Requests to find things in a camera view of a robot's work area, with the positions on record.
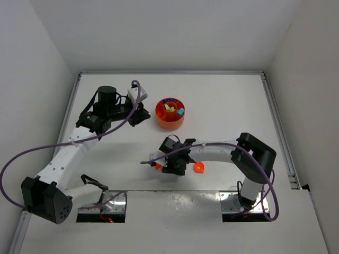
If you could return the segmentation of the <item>teal long lego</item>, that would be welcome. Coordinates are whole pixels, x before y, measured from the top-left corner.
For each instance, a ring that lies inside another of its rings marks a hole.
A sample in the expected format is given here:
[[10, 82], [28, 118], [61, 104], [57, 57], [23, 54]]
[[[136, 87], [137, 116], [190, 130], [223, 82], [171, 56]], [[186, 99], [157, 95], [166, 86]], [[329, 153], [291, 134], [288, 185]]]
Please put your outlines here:
[[176, 113], [180, 116], [183, 116], [185, 113], [185, 109], [184, 108], [180, 108], [179, 110], [176, 111]]

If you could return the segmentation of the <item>orange round divided container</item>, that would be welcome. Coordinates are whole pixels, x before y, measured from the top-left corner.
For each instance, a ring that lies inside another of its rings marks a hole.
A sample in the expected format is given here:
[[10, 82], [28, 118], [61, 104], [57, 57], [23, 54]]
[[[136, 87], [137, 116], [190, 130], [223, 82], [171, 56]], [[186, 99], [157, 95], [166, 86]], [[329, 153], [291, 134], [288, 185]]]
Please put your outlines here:
[[163, 99], [161, 99], [155, 107], [155, 114], [156, 114], [156, 121], [157, 124], [165, 130], [176, 130], [178, 129], [183, 121], [184, 121], [184, 117], [185, 114], [183, 116], [180, 116], [176, 113], [177, 110], [179, 110], [180, 108], [184, 108], [185, 106], [184, 104], [176, 98], [176, 103], [173, 102], [168, 102], [166, 104], [175, 104], [175, 111], [174, 112], [167, 112], [164, 109], [164, 104], [162, 102]]

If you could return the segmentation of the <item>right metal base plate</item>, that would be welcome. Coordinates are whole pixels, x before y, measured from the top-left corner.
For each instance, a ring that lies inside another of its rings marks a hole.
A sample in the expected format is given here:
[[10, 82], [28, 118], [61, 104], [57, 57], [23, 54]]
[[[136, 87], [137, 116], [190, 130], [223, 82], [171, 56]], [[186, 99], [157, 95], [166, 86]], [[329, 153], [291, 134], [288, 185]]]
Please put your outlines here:
[[[237, 192], [219, 192], [221, 211], [226, 215], [245, 214], [245, 209], [240, 205]], [[269, 206], [265, 197], [263, 203], [260, 202], [261, 195], [258, 194], [253, 208], [247, 214], [269, 214]]]

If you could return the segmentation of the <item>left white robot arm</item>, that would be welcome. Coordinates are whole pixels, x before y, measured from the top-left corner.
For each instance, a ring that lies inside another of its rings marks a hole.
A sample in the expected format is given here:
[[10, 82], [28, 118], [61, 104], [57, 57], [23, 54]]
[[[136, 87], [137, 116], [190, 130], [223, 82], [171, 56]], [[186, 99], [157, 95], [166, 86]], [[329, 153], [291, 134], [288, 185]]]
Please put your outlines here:
[[106, 204], [108, 187], [82, 175], [83, 186], [67, 189], [67, 184], [85, 155], [105, 134], [114, 131], [112, 122], [135, 126], [150, 118], [142, 100], [147, 97], [139, 81], [133, 80], [125, 101], [115, 87], [100, 86], [81, 112], [69, 137], [51, 162], [34, 178], [21, 184], [25, 209], [55, 224], [63, 223], [73, 209], [93, 209]]

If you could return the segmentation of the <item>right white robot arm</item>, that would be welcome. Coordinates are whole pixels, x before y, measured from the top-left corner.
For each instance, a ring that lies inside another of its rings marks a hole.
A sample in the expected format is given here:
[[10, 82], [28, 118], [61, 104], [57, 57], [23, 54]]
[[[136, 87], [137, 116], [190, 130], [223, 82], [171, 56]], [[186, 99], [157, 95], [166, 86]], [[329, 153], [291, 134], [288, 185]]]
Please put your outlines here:
[[190, 163], [216, 161], [233, 163], [245, 176], [238, 200], [244, 210], [251, 209], [262, 186], [267, 184], [276, 159], [276, 151], [255, 136], [243, 132], [234, 141], [199, 142], [186, 139], [183, 143], [165, 138], [159, 150], [164, 153], [163, 172], [183, 176]]

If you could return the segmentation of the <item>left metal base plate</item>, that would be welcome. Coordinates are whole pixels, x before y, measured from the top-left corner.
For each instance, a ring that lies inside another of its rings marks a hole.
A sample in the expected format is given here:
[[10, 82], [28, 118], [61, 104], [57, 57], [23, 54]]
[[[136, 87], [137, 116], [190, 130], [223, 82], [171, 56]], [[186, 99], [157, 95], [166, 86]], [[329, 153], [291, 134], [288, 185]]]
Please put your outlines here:
[[128, 192], [123, 190], [119, 192], [108, 191], [104, 194], [102, 203], [91, 204], [81, 207], [79, 212], [84, 213], [99, 213], [102, 211], [104, 214], [122, 215], [127, 210]]

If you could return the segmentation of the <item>metal base plate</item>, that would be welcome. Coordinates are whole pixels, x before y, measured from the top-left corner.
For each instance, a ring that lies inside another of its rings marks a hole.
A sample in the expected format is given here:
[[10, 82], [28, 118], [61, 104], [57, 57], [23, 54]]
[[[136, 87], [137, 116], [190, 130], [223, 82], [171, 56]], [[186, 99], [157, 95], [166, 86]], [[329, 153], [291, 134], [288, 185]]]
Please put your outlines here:
[[[245, 209], [240, 205], [237, 192], [219, 192], [221, 211], [226, 215], [245, 214]], [[261, 195], [258, 194], [253, 208], [247, 214], [269, 214], [269, 206], [265, 197], [263, 203], [260, 202]]]
[[127, 210], [128, 192], [123, 190], [119, 192], [108, 191], [104, 194], [102, 203], [91, 204], [81, 207], [79, 212], [84, 213], [99, 213], [102, 211], [104, 214], [122, 215]]

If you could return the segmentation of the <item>pale green curved lego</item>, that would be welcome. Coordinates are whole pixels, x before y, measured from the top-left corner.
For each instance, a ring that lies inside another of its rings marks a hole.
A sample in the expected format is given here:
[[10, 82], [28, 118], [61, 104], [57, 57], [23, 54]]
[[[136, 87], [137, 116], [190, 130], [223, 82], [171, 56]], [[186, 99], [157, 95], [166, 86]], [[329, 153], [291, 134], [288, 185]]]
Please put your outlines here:
[[167, 112], [174, 112], [176, 107], [175, 104], [164, 104], [164, 109]]

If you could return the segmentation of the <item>purple long lego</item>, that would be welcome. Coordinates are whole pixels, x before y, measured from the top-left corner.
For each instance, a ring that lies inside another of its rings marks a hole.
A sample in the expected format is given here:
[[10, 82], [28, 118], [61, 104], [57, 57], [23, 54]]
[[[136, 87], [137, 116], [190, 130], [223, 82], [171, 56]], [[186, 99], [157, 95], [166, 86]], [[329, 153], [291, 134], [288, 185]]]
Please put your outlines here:
[[163, 104], [166, 104], [168, 102], [173, 102], [176, 103], [176, 99], [175, 98], [165, 98], [162, 100]]

